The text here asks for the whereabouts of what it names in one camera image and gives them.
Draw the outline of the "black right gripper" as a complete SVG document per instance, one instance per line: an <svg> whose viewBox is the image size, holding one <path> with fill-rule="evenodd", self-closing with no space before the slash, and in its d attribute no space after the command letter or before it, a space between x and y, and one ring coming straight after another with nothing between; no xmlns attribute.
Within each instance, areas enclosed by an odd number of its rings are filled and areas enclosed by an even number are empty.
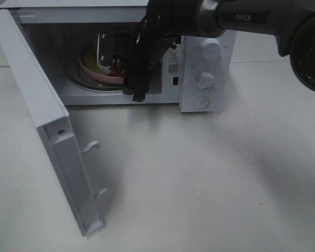
<svg viewBox="0 0 315 252"><path fill-rule="evenodd" d="M176 49L179 34L151 31L144 16L133 29L118 27L115 30L115 57L123 60L123 94L133 95L134 102L143 102L149 91L151 77L126 76L125 68L136 67L139 73L153 70L168 49Z"/></svg>

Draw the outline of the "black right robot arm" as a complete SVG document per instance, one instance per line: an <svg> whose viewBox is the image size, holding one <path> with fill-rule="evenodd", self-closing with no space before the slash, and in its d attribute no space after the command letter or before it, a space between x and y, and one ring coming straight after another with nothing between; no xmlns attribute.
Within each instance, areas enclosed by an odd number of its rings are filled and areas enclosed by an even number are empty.
<svg viewBox="0 0 315 252"><path fill-rule="evenodd" d="M154 68L178 37L227 30L273 35L279 55L315 92L315 1L148 1L126 53L123 93L144 101Z"/></svg>

